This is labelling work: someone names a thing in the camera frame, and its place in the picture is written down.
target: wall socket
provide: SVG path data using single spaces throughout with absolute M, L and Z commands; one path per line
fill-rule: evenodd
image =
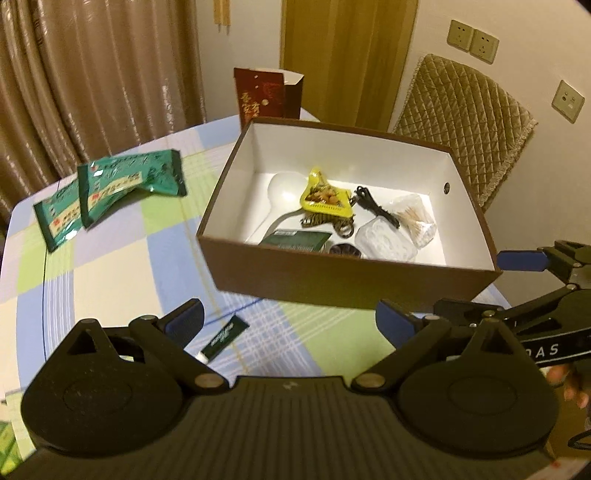
M 564 80 L 560 81 L 552 106 L 562 113 L 572 124 L 579 116 L 585 103 L 585 97 L 572 88 Z
M 499 47 L 499 39 L 484 33 L 481 30 L 474 30 L 470 53 L 481 60 L 492 63 L 495 59 L 496 49 Z
M 457 20 L 452 20 L 447 34 L 447 43 L 462 50 L 470 50 L 470 42 L 474 29 L 470 25 L 463 24 Z

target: white wall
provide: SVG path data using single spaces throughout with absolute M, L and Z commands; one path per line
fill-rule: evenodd
M 230 0 L 230 27 L 213 23 L 213 0 L 196 0 L 207 120 L 238 113 L 234 67 L 279 68 L 281 0 Z
M 499 38 L 492 65 L 447 45 L 452 18 Z M 555 239 L 591 244 L 591 15 L 576 0 L 420 0 L 392 127 L 426 53 L 487 74 L 539 121 L 486 213 L 497 248 L 535 248 Z M 561 79 L 587 97 L 574 125 L 551 106 Z M 546 273 L 508 272 L 496 285 L 516 304 L 560 282 Z

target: yellow snack package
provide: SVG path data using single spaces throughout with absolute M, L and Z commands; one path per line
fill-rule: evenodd
M 308 186 L 300 197 L 300 205 L 308 212 L 351 218 L 353 209 L 349 204 L 350 197 L 350 190 L 333 187 L 315 167 L 308 176 Z

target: ribbed black surface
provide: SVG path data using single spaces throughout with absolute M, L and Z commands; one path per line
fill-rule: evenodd
M 443 453 L 407 432 L 384 399 L 354 394 L 340 378 L 248 377 L 196 399 L 172 432 L 141 450 L 104 459 L 44 450 L 9 480 L 522 480 L 546 464 L 540 452 Z

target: brown curtain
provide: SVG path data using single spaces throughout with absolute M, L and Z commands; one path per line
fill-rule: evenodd
M 0 5 L 0 228 L 78 164 L 204 121 L 194 0 Z

